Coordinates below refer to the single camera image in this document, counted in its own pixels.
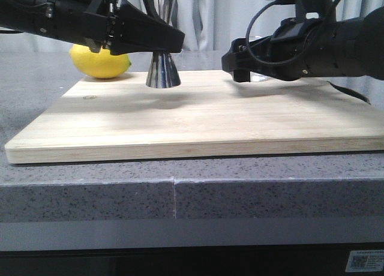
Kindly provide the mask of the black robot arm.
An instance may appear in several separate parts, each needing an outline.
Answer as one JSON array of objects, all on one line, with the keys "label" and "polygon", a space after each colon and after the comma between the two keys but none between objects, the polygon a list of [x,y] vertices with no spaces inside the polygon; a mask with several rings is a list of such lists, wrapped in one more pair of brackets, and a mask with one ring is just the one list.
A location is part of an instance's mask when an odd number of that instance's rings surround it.
[{"label": "black robot arm", "polygon": [[246,43],[238,38],[222,57],[223,71],[236,82],[256,72],[279,80],[302,77],[383,79],[383,8],[366,17],[330,21],[284,19],[270,36]]}]

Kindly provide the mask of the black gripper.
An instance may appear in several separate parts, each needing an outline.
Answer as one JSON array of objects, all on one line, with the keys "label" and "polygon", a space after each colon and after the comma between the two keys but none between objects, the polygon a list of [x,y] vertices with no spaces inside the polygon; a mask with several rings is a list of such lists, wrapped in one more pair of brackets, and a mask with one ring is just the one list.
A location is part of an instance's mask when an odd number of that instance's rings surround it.
[{"label": "black gripper", "polygon": [[143,2],[146,13],[128,0],[121,0],[119,9],[118,0],[1,0],[1,27],[7,33],[83,45],[95,53],[109,46],[112,55],[179,53],[185,34],[161,20],[149,0]]},{"label": "black gripper", "polygon": [[245,38],[232,41],[221,58],[222,70],[235,82],[250,82],[251,73],[279,80],[302,77],[335,77],[339,75],[336,43],[339,23],[309,19],[300,24],[282,21],[270,37],[250,37],[251,51],[268,66],[256,61],[249,53]]}]

